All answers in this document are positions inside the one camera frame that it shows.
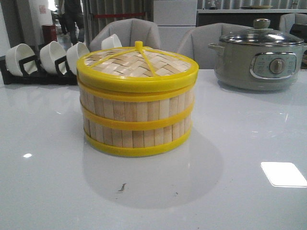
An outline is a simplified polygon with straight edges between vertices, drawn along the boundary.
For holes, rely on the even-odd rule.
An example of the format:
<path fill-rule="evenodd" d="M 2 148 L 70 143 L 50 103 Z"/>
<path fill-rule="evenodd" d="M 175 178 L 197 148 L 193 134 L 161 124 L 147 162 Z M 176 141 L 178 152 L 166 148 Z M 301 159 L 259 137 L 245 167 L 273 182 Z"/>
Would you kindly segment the bamboo steamer basket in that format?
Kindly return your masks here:
<path fill-rule="evenodd" d="M 99 151 L 122 157 L 145 157 L 173 150 L 182 145 L 191 132 L 191 118 L 173 125 L 145 131 L 117 130 L 84 119 L 87 141 Z"/>
<path fill-rule="evenodd" d="M 190 127 L 194 85 L 152 93 L 128 93 L 90 87 L 79 82 L 84 118 L 98 125 L 131 131 L 171 128 L 184 133 Z"/>

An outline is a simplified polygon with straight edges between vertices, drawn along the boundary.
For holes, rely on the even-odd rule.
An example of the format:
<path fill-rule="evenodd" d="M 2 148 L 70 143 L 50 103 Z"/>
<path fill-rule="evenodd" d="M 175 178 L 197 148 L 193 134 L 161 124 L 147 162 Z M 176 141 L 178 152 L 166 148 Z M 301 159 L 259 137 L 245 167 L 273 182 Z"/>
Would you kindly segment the woven bamboo steamer lid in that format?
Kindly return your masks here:
<path fill-rule="evenodd" d="M 144 46 L 117 47 L 88 53 L 78 59 L 78 79 L 100 89 L 118 92 L 167 92 L 196 82 L 199 65 L 193 59 Z"/>

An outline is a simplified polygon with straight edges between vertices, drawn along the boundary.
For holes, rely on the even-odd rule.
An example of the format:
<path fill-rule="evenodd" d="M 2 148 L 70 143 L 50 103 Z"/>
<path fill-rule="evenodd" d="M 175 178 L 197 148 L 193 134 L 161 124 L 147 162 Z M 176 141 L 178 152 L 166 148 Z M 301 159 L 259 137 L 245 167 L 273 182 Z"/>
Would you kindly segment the white bowl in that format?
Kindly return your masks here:
<path fill-rule="evenodd" d="M 121 41 L 116 34 L 112 34 L 101 42 L 101 49 L 113 49 L 117 47 L 122 47 Z"/>
<path fill-rule="evenodd" d="M 57 41 L 52 41 L 40 50 L 43 69 L 49 74 L 57 74 L 55 60 L 65 57 L 66 51 Z"/>
<path fill-rule="evenodd" d="M 82 42 L 76 43 L 75 45 L 73 45 L 72 47 L 70 47 L 67 50 L 67 53 L 66 53 L 67 62 L 68 62 L 68 65 L 69 65 L 71 72 L 74 75 L 77 75 L 77 68 L 76 68 L 77 60 L 80 57 L 82 57 L 82 56 L 84 56 L 88 53 L 90 53 L 89 49 Z"/>
<path fill-rule="evenodd" d="M 6 66 L 14 76 L 23 76 L 19 61 L 33 56 L 35 53 L 27 44 L 19 44 L 9 49 L 5 55 Z"/>

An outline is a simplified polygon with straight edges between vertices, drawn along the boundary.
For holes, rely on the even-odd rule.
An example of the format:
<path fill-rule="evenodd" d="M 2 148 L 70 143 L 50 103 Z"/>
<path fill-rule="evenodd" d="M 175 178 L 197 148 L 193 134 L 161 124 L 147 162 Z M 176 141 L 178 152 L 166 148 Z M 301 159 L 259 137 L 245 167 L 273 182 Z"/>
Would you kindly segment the left grey chair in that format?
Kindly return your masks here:
<path fill-rule="evenodd" d="M 161 49 L 161 39 L 158 25 L 151 21 L 131 18 L 109 23 L 90 42 L 89 50 L 101 49 L 104 39 L 116 34 L 122 46 L 134 46 L 136 41 L 142 41 L 144 46 Z"/>

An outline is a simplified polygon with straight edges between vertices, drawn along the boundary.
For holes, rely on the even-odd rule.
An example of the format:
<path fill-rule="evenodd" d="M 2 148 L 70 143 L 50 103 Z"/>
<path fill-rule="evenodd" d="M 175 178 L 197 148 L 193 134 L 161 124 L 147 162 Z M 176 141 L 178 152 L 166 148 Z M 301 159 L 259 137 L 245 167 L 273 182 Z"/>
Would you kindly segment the grey chair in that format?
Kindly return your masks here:
<path fill-rule="evenodd" d="M 208 48 L 208 44 L 218 43 L 222 35 L 248 28 L 248 26 L 230 23 L 195 27 L 184 34 L 176 53 L 195 60 L 200 69 L 214 69 L 216 52 Z"/>
<path fill-rule="evenodd" d="M 307 15 L 304 13 L 283 14 L 279 20 L 279 31 L 290 33 L 294 24 L 306 24 Z"/>
<path fill-rule="evenodd" d="M 142 41 L 144 46 L 161 49 L 161 39 L 158 25 L 151 21 L 131 18 L 109 23 L 90 42 L 89 50 L 101 49 L 104 39 L 116 34 L 122 46 L 134 46 L 136 41 Z"/>

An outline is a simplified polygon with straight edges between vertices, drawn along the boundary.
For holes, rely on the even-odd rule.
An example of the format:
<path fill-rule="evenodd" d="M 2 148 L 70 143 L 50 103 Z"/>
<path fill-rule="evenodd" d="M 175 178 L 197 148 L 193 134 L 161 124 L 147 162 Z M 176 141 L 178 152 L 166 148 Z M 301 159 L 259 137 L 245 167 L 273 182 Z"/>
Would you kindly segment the black dish rack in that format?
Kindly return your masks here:
<path fill-rule="evenodd" d="M 23 76 L 14 76 L 7 69 L 5 56 L 0 57 L 4 84 L 77 85 L 77 77 L 70 71 L 66 56 L 55 60 L 57 74 L 47 73 L 36 54 L 21 59 L 19 65 Z"/>

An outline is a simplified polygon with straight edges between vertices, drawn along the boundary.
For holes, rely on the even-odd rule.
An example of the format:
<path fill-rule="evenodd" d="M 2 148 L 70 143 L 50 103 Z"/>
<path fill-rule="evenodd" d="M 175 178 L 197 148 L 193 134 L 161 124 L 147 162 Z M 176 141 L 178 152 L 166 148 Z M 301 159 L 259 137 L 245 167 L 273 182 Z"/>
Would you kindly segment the grey electric cooking pot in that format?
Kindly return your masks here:
<path fill-rule="evenodd" d="M 307 46 L 259 46 L 210 43 L 216 51 L 215 75 L 219 81 L 241 89 L 277 91 L 298 79 Z"/>

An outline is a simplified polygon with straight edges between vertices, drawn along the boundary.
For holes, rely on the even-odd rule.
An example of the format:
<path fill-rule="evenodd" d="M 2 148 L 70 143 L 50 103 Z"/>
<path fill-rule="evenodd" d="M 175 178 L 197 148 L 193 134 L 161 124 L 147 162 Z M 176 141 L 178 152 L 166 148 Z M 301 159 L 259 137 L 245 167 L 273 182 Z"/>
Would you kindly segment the person in background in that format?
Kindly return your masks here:
<path fill-rule="evenodd" d="M 63 15 L 70 33 L 71 43 L 84 42 L 84 19 L 80 0 L 59 0 L 59 13 Z"/>

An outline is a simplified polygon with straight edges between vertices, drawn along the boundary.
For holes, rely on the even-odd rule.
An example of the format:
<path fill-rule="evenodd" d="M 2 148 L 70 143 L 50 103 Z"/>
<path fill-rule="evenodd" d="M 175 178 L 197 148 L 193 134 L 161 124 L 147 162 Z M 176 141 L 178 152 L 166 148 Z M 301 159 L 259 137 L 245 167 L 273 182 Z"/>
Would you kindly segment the red bin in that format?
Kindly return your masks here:
<path fill-rule="evenodd" d="M 45 45 L 51 43 L 52 41 L 58 41 L 56 34 L 56 26 L 54 24 L 42 25 L 42 32 Z"/>

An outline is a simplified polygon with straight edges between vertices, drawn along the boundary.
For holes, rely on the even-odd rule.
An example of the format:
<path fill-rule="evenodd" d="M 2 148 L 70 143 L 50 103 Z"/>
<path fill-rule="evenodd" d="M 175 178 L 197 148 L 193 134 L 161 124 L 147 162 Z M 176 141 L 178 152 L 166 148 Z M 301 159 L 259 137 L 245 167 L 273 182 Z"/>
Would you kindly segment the glass pot lid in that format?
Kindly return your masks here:
<path fill-rule="evenodd" d="M 257 46 L 299 46 L 304 44 L 302 38 L 270 28 L 270 23 L 269 19 L 255 19 L 252 28 L 222 35 L 219 41 Z"/>

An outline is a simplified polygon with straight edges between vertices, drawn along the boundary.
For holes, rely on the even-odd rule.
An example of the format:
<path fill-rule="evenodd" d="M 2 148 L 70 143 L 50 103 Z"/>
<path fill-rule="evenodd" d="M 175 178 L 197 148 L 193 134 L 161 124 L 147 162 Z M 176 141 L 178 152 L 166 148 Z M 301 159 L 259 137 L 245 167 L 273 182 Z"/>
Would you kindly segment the far right grey chair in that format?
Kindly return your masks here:
<path fill-rule="evenodd" d="M 304 13 L 283 14 L 279 20 L 279 31 L 290 33 L 294 24 L 306 24 L 307 15 Z"/>

